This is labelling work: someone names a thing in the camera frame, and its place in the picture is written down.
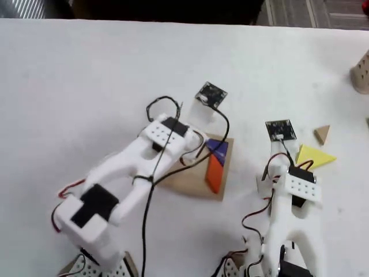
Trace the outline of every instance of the floor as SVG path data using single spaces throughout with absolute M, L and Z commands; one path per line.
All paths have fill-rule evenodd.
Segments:
M 265 0 L 257 25 L 369 30 L 363 0 Z

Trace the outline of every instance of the black circuit board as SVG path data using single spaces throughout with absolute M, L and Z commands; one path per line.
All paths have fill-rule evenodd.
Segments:
M 218 108 L 220 103 L 227 96 L 227 92 L 216 87 L 215 85 L 206 82 L 200 91 L 195 95 L 195 98 L 210 107 Z
M 289 119 L 265 122 L 271 141 L 296 140 L 295 131 Z

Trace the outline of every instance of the blue tangram piece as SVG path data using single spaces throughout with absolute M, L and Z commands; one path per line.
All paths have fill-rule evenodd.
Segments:
M 214 140 L 210 138 L 206 142 L 206 146 L 209 148 L 210 151 L 213 151 L 220 143 L 220 140 Z M 221 166 L 224 167 L 225 163 L 225 156 L 227 155 L 227 148 L 228 143 L 223 142 L 222 145 L 214 152 L 214 156 L 217 158 L 217 160 L 220 162 Z

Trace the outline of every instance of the yellow tangram piece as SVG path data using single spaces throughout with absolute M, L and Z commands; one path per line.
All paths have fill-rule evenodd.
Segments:
M 328 154 L 325 154 L 324 152 L 315 149 L 313 147 L 306 146 L 304 144 L 300 147 L 300 152 L 297 157 L 297 164 L 301 164 L 307 160 L 313 160 L 314 164 L 309 169 L 314 169 L 318 166 L 322 166 L 326 163 L 330 163 L 337 158 Z

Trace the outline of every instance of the wooden triangle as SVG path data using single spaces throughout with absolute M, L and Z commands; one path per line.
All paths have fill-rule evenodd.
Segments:
M 330 125 L 326 125 L 326 126 L 323 126 L 323 127 L 320 127 L 318 129 L 315 129 L 314 130 L 314 134 L 315 134 L 317 140 L 322 145 L 324 145 L 325 140 L 327 139 L 329 127 L 330 127 Z

